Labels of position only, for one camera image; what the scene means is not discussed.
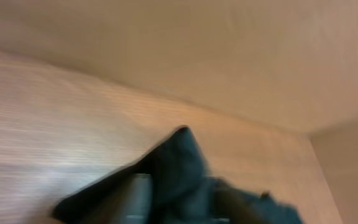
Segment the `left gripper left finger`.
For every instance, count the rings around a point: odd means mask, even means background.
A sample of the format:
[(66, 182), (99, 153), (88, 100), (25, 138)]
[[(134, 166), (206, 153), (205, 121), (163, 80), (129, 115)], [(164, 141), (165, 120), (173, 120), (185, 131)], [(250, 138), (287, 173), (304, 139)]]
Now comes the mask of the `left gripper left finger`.
[(135, 174), (131, 176), (113, 194), (110, 223), (147, 223), (151, 199), (151, 177), (147, 174)]

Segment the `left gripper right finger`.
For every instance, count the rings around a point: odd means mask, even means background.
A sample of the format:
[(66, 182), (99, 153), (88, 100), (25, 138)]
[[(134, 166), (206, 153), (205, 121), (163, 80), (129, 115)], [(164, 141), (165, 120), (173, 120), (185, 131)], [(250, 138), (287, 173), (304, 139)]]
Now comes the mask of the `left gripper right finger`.
[(260, 224), (260, 218), (240, 193), (223, 179), (211, 179), (211, 212), (217, 224)]

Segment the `black t-shirt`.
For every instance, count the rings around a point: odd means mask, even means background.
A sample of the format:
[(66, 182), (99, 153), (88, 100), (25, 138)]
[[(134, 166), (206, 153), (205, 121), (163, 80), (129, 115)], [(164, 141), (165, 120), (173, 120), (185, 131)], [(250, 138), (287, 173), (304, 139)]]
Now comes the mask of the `black t-shirt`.
[[(197, 142), (186, 126), (136, 163), (64, 198), (52, 210), (52, 218), (66, 224), (110, 223), (113, 194), (135, 174), (147, 174), (152, 181), (151, 207), (145, 224), (213, 223), (210, 180), (220, 178), (207, 174)], [(292, 206), (276, 202), (268, 192), (236, 190), (256, 212), (260, 224), (302, 223)]]

